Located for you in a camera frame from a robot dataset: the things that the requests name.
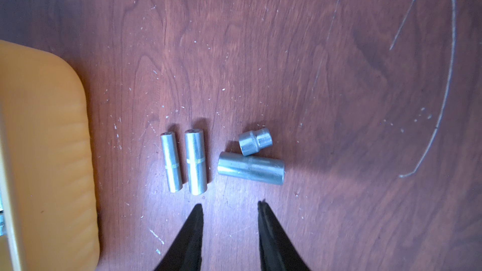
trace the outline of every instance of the long socket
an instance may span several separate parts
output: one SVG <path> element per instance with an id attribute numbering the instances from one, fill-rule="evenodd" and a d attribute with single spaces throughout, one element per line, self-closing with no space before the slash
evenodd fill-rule
<path id="1" fill-rule="evenodd" d="M 170 192 L 182 189 L 181 167 L 177 153 L 176 135 L 174 132 L 166 132 L 160 135 L 164 164 L 166 168 L 167 186 Z"/>
<path id="2" fill-rule="evenodd" d="M 284 162 L 278 159 L 221 152 L 217 163 L 220 175 L 282 185 Z"/>
<path id="3" fill-rule="evenodd" d="M 184 138 L 186 140 L 189 191 L 193 195 L 200 195 L 208 189 L 204 132 L 202 129 L 187 130 L 184 132 Z"/>

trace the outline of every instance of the metal socket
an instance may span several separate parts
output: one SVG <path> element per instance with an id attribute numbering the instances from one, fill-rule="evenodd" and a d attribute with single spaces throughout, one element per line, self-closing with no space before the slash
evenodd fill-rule
<path id="1" fill-rule="evenodd" d="M 283 185 L 284 162 L 278 159 L 221 152 L 217 162 L 220 175 Z"/>
<path id="2" fill-rule="evenodd" d="M 189 191 L 193 195 L 201 195 L 208 189 L 204 132 L 202 129 L 187 130 L 184 132 L 184 138 L 186 140 Z"/>
<path id="3" fill-rule="evenodd" d="M 258 153 L 260 149 L 273 145 L 273 139 L 267 128 L 241 133 L 238 140 L 244 156 Z"/>
<path id="4" fill-rule="evenodd" d="M 176 192 L 182 189 L 181 166 L 177 154 L 176 134 L 174 132 L 162 133 L 160 140 L 162 141 L 162 152 L 164 153 L 167 186 L 170 192 Z"/>

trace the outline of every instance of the yellow plastic case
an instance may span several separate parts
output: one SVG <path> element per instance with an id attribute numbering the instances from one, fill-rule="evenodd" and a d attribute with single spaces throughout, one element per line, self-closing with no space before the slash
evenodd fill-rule
<path id="1" fill-rule="evenodd" d="M 0 118 L 0 270 L 94 270 L 99 238 L 79 77 L 53 54 L 0 40 Z"/>

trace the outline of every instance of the wood grain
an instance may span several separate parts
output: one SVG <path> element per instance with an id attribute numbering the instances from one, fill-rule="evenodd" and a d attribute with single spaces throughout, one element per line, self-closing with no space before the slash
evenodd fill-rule
<path id="1" fill-rule="evenodd" d="M 416 0 L 389 50 L 411 1 L 0 0 L 0 38 L 84 84 L 98 270 L 154 268 L 198 202 L 203 269 L 259 269 L 262 199 L 313 270 L 480 269 L 482 0 L 456 0 L 443 118 L 399 178 L 430 140 L 452 50 L 451 0 Z M 285 184 L 218 176 L 219 153 L 263 125 L 259 155 L 285 160 Z M 186 179 L 193 126 L 208 191 L 171 194 L 159 134 L 176 130 Z"/>

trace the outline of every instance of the metal part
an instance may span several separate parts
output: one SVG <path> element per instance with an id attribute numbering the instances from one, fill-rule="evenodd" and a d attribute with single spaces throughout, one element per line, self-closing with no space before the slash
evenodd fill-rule
<path id="1" fill-rule="evenodd" d="M 162 141 L 162 152 L 164 153 L 167 186 L 170 192 L 176 192 L 182 189 L 181 166 L 177 154 L 176 134 L 174 132 L 162 133 L 160 140 Z"/>
<path id="2" fill-rule="evenodd" d="M 284 162 L 278 159 L 221 152 L 217 162 L 221 175 L 283 185 Z"/>
<path id="3" fill-rule="evenodd" d="M 244 156 L 258 153 L 260 149 L 273 145 L 273 140 L 267 128 L 241 133 L 238 140 Z"/>
<path id="4" fill-rule="evenodd" d="M 5 227 L 5 218 L 3 218 L 3 210 L 0 212 L 0 236 L 7 234 L 7 229 Z"/>
<path id="5" fill-rule="evenodd" d="M 201 195 L 208 189 L 206 156 L 204 155 L 204 132 L 191 129 L 184 132 L 186 140 L 186 162 L 188 163 L 189 191 Z"/>

